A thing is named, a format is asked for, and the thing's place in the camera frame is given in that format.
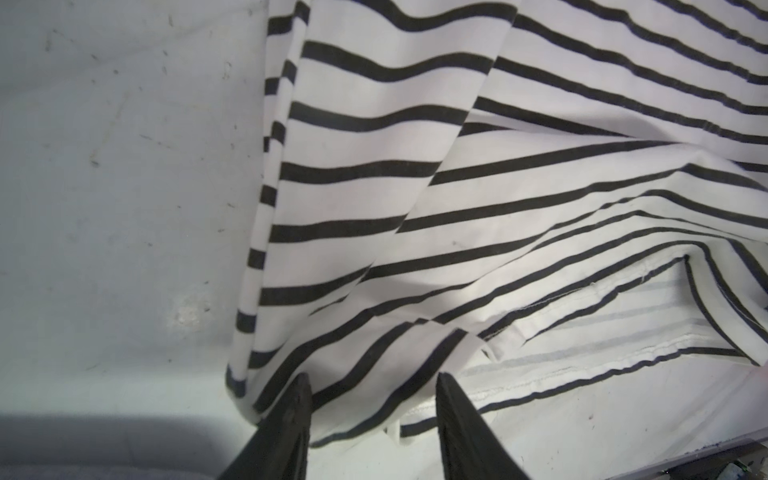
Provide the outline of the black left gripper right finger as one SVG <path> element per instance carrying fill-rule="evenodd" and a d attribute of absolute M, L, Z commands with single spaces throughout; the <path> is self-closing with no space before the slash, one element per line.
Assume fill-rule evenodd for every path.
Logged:
<path fill-rule="evenodd" d="M 436 420 L 445 479 L 530 479 L 448 373 L 437 377 Z"/>

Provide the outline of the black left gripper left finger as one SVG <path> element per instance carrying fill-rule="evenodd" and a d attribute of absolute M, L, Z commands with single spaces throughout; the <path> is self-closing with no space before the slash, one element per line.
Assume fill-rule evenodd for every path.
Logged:
<path fill-rule="evenodd" d="M 308 375 L 302 373 L 286 388 L 218 479 L 305 479 L 311 417 L 311 386 Z"/>

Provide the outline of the black white striped tank top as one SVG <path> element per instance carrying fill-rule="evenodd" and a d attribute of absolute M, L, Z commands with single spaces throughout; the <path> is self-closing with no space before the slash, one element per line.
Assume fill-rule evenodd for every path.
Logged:
<path fill-rule="evenodd" d="M 310 441 L 767 362 L 763 1 L 272 1 L 226 370 Z"/>

